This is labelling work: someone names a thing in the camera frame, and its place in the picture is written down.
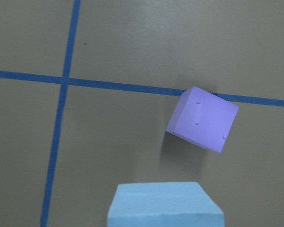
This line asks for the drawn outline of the purple foam block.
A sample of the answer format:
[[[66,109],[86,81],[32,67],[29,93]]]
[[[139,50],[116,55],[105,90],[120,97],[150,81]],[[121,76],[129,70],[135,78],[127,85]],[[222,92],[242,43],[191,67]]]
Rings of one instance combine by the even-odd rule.
[[[239,107],[201,88],[182,93],[166,131],[221,153]]]

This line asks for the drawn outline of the light blue foam block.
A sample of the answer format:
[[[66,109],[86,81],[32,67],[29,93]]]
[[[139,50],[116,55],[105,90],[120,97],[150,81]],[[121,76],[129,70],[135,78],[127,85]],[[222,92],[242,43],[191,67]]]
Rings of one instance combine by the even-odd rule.
[[[120,184],[107,215],[109,227],[224,225],[224,212],[197,182]]]

